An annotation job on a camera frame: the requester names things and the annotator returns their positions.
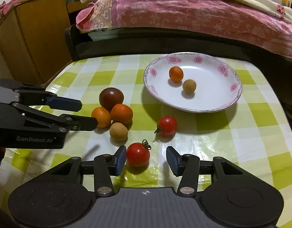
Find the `tan longan fruit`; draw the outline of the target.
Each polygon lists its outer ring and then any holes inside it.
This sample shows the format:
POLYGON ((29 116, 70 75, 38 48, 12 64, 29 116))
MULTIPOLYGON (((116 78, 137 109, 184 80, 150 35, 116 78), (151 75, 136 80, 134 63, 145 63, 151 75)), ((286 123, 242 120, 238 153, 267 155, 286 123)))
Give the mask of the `tan longan fruit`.
POLYGON ((120 142, 127 139, 128 129, 122 123, 113 123, 109 129, 109 134, 114 141, 120 142))

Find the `yellow-orange cherry tomato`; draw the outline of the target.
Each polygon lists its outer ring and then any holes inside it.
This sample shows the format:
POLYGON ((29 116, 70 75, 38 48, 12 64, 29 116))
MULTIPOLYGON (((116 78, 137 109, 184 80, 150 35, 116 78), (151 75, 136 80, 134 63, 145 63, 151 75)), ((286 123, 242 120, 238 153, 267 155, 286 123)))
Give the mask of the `yellow-orange cherry tomato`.
POLYGON ((92 117, 98 122, 98 128, 107 128, 111 125, 111 115, 104 107, 97 107, 92 111, 92 117))

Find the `red cherry tomato with stem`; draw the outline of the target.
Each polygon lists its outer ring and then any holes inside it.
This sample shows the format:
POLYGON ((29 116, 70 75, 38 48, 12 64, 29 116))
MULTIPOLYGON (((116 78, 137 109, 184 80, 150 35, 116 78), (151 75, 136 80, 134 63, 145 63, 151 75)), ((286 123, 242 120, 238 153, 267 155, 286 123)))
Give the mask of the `red cherry tomato with stem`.
POLYGON ((164 116, 157 122, 155 134, 163 136, 173 135, 177 130, 177 121, 173 116, 164 116))

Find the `tan longan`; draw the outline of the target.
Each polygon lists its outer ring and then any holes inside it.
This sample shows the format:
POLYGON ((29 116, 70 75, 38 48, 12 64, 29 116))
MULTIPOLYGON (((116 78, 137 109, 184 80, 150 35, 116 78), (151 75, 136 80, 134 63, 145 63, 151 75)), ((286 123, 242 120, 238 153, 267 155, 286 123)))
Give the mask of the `tan longan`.
POLYGON ((184 90, 184 92, 187 93, 187 94, 192 94, 192 93, 194 93, 195 90, 196 90, 196 88, 197 88, 197 84, 196 84, 196 82, 195 82, 194 80, 192 80, 192 79, 187 79, 187 80, 185 80, 184 83, 183 83, 183 90, 184 90))

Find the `small orange tangerine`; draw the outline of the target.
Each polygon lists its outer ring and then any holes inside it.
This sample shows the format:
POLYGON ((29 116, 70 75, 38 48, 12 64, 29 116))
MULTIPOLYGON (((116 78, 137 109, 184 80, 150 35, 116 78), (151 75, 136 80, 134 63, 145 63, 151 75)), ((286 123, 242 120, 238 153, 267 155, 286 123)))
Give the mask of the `small orange tangerine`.
POLYGON ((173 66, 169 69, 169 77, 174 83, 179 83, 183 80, 184 72, 178 66, 173 66))

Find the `dark purple tomato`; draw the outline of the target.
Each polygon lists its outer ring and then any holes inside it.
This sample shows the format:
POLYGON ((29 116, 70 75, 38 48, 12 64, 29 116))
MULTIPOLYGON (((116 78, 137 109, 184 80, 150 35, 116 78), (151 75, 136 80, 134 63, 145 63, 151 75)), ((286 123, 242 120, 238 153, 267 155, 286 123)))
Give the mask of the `dark purple tomato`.
POLYGON ((99 103, 102 107, 110 111, 116 104, 124 101, 123 93, 117 88, 106 88, 99 95, 99 103))

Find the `orange cherry tomato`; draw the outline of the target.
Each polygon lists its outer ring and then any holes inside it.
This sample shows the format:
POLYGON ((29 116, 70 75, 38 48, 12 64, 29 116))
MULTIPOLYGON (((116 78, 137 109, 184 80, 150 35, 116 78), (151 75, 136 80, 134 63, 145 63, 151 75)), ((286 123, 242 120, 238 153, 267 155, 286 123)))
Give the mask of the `orange cherry tomato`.
POLYGON ((111 119, 114 122, 119 122, 124 125, 131 123, 133 119, 132 109, 125 104, 116 104, 111 109, 110 114, 111 114, 111 119))

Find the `wooden cabinet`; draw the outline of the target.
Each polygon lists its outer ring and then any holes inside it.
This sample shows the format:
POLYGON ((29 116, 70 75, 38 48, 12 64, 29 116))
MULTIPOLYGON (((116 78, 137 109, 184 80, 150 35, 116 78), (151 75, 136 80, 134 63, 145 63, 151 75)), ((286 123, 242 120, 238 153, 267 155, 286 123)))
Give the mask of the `wooden cabinet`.
POLYGON ((69 15, 86 3, 23 0, 0 19, 0 50, 15 80, 43 84, 71 61, 65 31, 69 15))

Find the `green white checkered tablecloth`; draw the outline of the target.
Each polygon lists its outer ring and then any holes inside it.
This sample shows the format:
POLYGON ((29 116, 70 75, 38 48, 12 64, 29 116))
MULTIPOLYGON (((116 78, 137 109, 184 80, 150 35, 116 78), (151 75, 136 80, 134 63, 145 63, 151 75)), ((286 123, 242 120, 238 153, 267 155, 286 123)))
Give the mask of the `green white checkered tablecloth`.
POLYGON ((156 100, 143 85, 143 72, 154 55, 113 56, 77 61, 67 66, 48 86, 60 96, 81 100, 80 115, 89 116, 99 106, 99 93, 120 89, 133 110, 128 144, 143 139, 151 143, 147 169, 134 172, 125 167, 113 178, 115 187, 177 187, 166 162, 166 147, 210 161, 221 156, 277 188, 285 206, 279 227, 292 227, 292 130, 268 81, 251 63, 226 59, 243 84, 239 101, 229 109, 193 114, 173 109, 156 100), (173 116, 173 135, 155 134, 157 122, 173 116))

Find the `white plate, pink flowers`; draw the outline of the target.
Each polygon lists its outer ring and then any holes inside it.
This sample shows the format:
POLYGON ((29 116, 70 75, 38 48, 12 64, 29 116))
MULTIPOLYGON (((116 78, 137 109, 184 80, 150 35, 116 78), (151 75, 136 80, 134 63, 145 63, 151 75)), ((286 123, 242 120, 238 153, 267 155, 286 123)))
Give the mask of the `white plate, pink flowers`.
POLYGON ((192 113, 225 110, 242 94, 240 77, 226 61, 194 52, 153 60, 145 68, 143 83, 163 104, 192 113))

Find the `pink floral quilt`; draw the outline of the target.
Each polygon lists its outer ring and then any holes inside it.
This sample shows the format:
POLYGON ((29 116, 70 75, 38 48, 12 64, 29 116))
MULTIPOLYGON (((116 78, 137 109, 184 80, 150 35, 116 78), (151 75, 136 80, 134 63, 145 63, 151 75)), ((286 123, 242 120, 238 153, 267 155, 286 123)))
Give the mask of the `pink floral quilt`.
POLYGON ((122 27, 179 29, 259 46, 292 59, 292 9, 271 0, 81 0, 82 32, 122 27))

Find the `black sofa bed frame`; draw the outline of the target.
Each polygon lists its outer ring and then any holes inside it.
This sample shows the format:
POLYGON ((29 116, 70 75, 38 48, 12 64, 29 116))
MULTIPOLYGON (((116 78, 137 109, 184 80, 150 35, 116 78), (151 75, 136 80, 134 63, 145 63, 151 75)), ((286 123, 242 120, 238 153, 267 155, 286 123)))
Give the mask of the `black sofa bed frame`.
POLYGON ((74 61, 91 57, 174 52, 198 52, 248 61, 264 73, 279 99, 292 103, 292 59, 242 41, 150 27, 101 29, 83 33, 75 25, 66 29, 65 40, 74 61))

